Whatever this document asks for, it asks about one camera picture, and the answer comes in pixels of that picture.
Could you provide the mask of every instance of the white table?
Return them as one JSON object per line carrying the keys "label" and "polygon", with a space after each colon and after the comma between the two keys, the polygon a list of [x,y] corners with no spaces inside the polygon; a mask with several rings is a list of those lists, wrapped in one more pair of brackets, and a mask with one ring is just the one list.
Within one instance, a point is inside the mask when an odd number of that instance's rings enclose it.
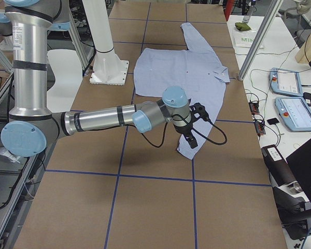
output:
{"label": "white table", "polygon": [[[229,29],[229,33],[231,35],[233,47],[236,53],[237,64],[239,68],[242,67],[242,64],[245,60],[245,55],[248,53],[249,48],[241,48],[235,47],[235,43],[233,42],[233,29],[235,28],[235,22],[241,22],[243,19],[242,16],[230,16],[227,25]],[[248,25],[252,28],[252,30],[258,30],[263,17],[251,17]],[[273,24],[268,31],[264,41],[263,46],[264,49],[259,49],[258,53],[276,53],[280,54],[286,51],[290,51],[295,47],[296,43],[293,40],[291,34],[289,33],[288,29],[286,28],[285,24],[283,23],[280,17],[274,19]],[[259,54],[255,57],[252,66],[250,67],[243,83],[246,92],[252,92],[256,94],[260,100],[264,100],[266,95],[261,91],[254,89],[251,85],[251,80],[249,79],[250,72],[254,69],[260,69],[269,71],[273,67],[280,67],[289,70],[295,71],[304,71],[308,70],[310,67],[307,64],[298,64],[295,60],[295,55],[298,52],[299,48],[296,47],[290,53],[284,53],[281,55],[275,54]],[[311,85],[311,70],[301,72],[300,73],[301,82],[303,85]],[[280,144],[277,146],[281,154],[284,158],[294,152],[299,146],[304,144],[307,140],[311,138],[311,132],[290,132],[288,128],[283,124],[281,118],[278,115],[278,111],[275,108],[274,100],[276,97],[279,97],[278,94],[273,94],[272,91],[268,91],[269,88],[269,73],[262,72],[258,70],[254,70],[251,74],[251,79],[253,81],[253,85],[258,89],[268,92],[267,101],[265,105],[265,101],[260,102],[259,110],[260,113],[264,116],[265,120],[270,118],[278,118],[280,123],[277,124],[279,127],[280,133],[283,135],[281,136]],[[310,92],[311,88],[304,87],[303,92]],[[277,132],[275,126],[269,126]],[[260,147],[264,147],[267,145],[275,144],[277,141],[276,135],[265,128],[266,135],[260,137]],[[293,241],[289,238],[287,232],[284,230],[287,246],[288,248],[292,249],[293,246],[297,243],[301,243],[300,241]],[[311,249],[311,236],[308,238],[307,242],[304,245],[304,249]]]}

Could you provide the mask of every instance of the computer monitor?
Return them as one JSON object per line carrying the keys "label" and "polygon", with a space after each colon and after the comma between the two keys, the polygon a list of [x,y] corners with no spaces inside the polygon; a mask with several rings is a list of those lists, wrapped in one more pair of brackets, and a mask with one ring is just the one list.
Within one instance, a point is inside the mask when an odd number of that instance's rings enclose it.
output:
{"label": "computer monitor", "polygon": [[311,139],[287,157],[296,180],[311,202]]}

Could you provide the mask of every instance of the green cloth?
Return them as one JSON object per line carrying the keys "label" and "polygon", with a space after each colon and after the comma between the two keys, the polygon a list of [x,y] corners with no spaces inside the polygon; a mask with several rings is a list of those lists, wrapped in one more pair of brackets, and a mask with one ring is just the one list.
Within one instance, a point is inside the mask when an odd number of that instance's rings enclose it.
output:
{"label": "green cloth", "polygon": [[239,30],[239,31],[248,31],[251,28],[249,27],[249,25],[247,25],[246,23],[242,23],[242,22],[235,22],[235,27]]}

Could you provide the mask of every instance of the light blue joint cap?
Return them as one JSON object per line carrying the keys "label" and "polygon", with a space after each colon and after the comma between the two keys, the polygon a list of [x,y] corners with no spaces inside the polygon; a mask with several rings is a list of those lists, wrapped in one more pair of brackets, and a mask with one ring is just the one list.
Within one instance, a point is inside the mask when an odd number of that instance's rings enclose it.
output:
{"label": "light blue joint cap", "polygon": [[51,31],[68,31],[70,29],[70,22],[53,23],[49,30]]}
{"label": "light blue joint cap", "polygon": [[5,15],[5,13],[0,13],[0,23],[8,23],[10,22],[9,18]]}
{"label": "light blue joint cap", "polygon": [[28,7],[39,2],[39,0],[4,0],[6,3],[17,7]]}
{"label": "light blue joint cap", "polygon": [[11,153],[31,157],[46,148],[46,137],[35,125],[24,121],[13,121],[5,125],[1,141]]}
{"label": "light blue joint cap", "polygon": [[144,133],[152,129],[149,118],[142,110],[138,110],[133,114],[133,122],[140,133]]}
{"label": "light blue joint cap", "polygon": [[162,101],[169,107],[180,108],[187,104],[188,98],[181,87],[171,86],[162,94]]}

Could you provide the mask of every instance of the light blue shirt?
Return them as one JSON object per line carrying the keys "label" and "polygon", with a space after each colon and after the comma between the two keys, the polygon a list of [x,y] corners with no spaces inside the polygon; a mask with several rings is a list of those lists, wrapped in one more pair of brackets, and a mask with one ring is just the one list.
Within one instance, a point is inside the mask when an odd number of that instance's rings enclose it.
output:
{"label": "light blue shirt", "polygon": [[[228,69],[191,23],[183,23],[181,28],[188,50],[146,48],[140,55],[134,70],[136,94],[161,97],[167,87],[180,86],[191,99],[191,104],[200,102],[206,107],[210,119],[215,121],[222,106],[225,83],[230,82]],[[205,136],[211,130],[211,125],[202,120],[194,127]],[[189,159],[205,142],[198,134],[194,135],[198,147],[191,149],[184,137],[178,147],[178,151]]]}

